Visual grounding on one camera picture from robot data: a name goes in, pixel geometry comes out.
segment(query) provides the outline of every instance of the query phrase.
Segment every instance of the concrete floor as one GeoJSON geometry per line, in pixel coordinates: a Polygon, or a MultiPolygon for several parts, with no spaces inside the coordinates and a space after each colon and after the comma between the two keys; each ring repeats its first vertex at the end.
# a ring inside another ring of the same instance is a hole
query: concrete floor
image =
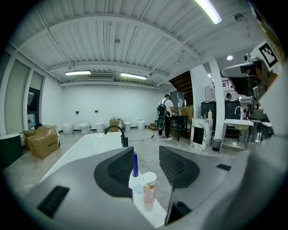
{"type": "MultiPolygon", "coordinates": [[[[240,152],[222,148],[221,153],[218,154],[212,151],[211,147],[207,148],[205,152],[200,152],[189,147],[189,141],[183,137],[180,138],[179,142],[177,142],[176,138],[173,138],[171,141],[165,141],[164,138],[158,138],[157,131],[154,133],[149,129],[131,129],[130,132],[125,133],[125,135],[130,140],[129,146],[133,146],[135,152],[137,152],[139,171],[141,174],[150,171],[149,168],[142,166],[141,164],[149,166],[157,174],[163,174],[163,171],[159,166],[159,146],[170,146],[217,157],[237,157],[240,152]],[[151,138],[153,134],[155,135],[154,138],[144,140],[144,143],[141,141],[134,142],[136,140],[151,138]]],[[[11,190],[17,196],[24,197],[32,187],[40,182],[42,177],[57,162],[57,160],[81,137],[81,132],[75,132],[70,135],[60,134],[61,146],[45,159],[38,159],[32,156],[29,150],[24,150],[23,156],[3,171],[11,190]]],[[[156,199],[165,210],[167,210],[169,204],[170,193],[171,186],[166,177],[164,175],[157,176],[156,199]]]]}

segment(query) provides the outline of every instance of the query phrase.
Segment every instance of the metal railing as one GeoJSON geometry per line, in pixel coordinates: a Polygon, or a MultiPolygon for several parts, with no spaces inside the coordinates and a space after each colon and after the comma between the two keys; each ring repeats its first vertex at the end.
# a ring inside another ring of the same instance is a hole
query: metal railing
{"type": "Polygon", "coordinates": [[[223,85],[223,88],[233,88],[230,80],[224,80],[224,81],[222,81],[222,85],[223,85]]]}

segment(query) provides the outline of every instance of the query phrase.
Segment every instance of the black gooseneck faucet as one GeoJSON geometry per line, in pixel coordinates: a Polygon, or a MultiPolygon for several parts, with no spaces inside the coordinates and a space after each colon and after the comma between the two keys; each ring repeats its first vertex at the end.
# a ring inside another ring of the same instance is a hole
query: black gooseneck faucet
{"type": "Polygon", "coordinates": [[[120,127],[117,126],[117,125],[110,125],[110,126],[107,127],[107,129],[105,129],[104,134],[107,134],[107,132],[108,132],[108,130],[109,130],[110,128],[117,128],[117,129],[120,130],[120,132],[122,133],[122,135],[121,135],[121,138],[122,138],[122,146],[123,146],[123,147],[128,147],[128,141],[125,141],[125,135],[124,135],[123,129],[120,128],[120,127]]]}

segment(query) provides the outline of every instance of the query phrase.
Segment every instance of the white bathtub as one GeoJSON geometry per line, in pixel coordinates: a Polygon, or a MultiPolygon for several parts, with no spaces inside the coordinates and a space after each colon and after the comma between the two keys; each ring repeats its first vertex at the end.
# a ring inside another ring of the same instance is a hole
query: white bathtub
{"type": "MultiPolygon", "coordinates": [[[[119,148],[122,148],[120,132],[107,133],[106,135],[104,133],[86,134],[53,165],[40,182],[69,162],[119,148]]],[[[140,172],[138,177],[133,177],[131,173],[129,188],[132,189],[133,203],[151,225],[155,228],[163,226],[166,212],[159,202],[155,199],[153,209],[147,212],[144,209],[143,195],[137,194],[134,190],[134,187],[141,184],[142,181],[140,172]]]]}

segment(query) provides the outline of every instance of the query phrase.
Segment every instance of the black pants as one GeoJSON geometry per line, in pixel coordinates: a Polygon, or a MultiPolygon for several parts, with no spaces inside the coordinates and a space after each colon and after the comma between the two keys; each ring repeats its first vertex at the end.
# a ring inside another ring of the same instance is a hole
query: black pants
{"type": "MultiPolygon", "coordinates": [[[[171,118],[166,116],[164,119],[165,119],[165,124],[164,124],[164,126],[165,126],[165,136],[168,138],[169,137],[169,133],[170,133],[171,118]]],[[[158,134],[162,135],[162,131],[163,131],[163,129],[159,130],[158,134]]]]}

